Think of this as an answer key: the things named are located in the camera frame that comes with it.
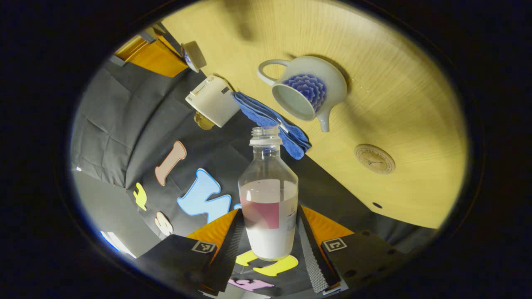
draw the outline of wooden table surface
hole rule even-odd
[[[218,74],[303,129],[307,155],[371,210],[429,228],[443,223],[467,171],[465,121],[441,70],[400,32],[345,4],[308,0],[202,1],[162,23],[178,42],[197,41],[207,76]],[[256,75],[265,60],[303,55],[333,62],[346,78],[348,96],[333,108],[330,132],[285,112]],[[278,78],[284,67],[265,70]],[[359,144],[382,148],[395,171],[368,170],[355,156]]]

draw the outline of white ceramic pitcher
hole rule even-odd
[[[286,66],[279,79],[264,74],[269,64]],[[329,131],[329,115],[334,105],[347,95],[347,84],[342,73],[329,62],[301,56],[292,61],[266,60],[257,69],[259,77],[271,86],[273,97],[291,115],[306,121],[318,118],[321,131]]]

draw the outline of pitcher handle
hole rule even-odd
[[[273,84],[275,84],[275,81],[277,81],[277,79],[267,76],[264,73],[264,67],[269,64],[282,64],[284,66],[287,66],[289,63],[290,62],[288,60],[282,59],[266,60],[263,63],[259,64],[259,67],[257,68],[257,75],[259,75],[259,78],[261,78],[262,81],[266,82],[269,86],[272,86]]]

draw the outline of plastic bottle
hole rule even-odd
[[[281,260],[294,243],[298,178],[281,159],[279,127],[253,128],[253,161],[238,179],[240,204],[253,253]]]

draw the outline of blue cloth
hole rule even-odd
[[[231,96],[242,112],[260,127],[280,126],[279,137],[290,156],[299,160],[311,147],[305,133],[299,127],[288,123],[279,113],[241,92],[233,92]]]

